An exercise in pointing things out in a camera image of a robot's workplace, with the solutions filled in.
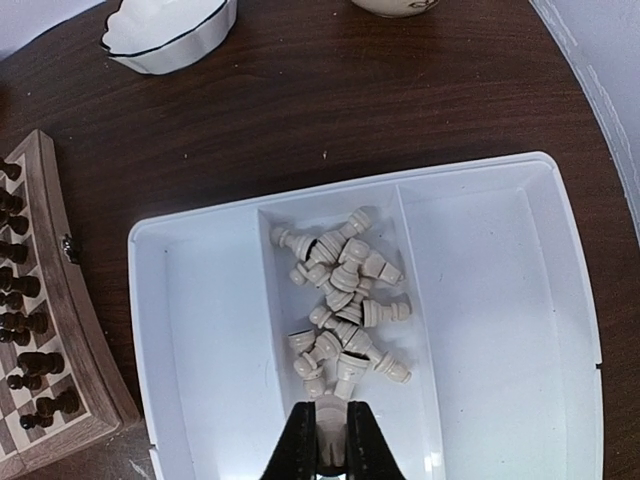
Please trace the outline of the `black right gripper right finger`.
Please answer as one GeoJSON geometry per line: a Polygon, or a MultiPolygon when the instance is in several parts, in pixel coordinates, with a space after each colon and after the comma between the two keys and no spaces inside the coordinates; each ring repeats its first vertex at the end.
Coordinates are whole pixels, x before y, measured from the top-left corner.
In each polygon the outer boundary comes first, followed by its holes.
{"type": "Polygon", "coordinates": [[[405,479],[366,402],[348,403],[346,435],[348,479],[405,479]]]}

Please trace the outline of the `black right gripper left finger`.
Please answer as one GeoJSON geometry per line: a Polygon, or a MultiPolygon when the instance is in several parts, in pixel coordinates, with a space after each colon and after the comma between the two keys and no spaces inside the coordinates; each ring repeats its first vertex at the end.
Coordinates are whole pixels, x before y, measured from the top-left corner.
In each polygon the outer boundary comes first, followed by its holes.
{"type": "Polygon", "coordinates": [[[262,479],[315,479],[316,466],[315,403],[298,402],[290,412],[262,479]]]}

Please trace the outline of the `white chess piece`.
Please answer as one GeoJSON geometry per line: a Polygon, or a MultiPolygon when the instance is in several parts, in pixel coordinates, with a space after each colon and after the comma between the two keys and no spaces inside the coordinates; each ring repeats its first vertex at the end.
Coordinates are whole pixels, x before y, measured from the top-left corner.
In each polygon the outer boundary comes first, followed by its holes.
{"type": "Polygon", "coordinates": [[[315,412],[320,463],[323,466],[344,466],[347,402],[333,394],[325,394],[316,399],[315,412]]]}

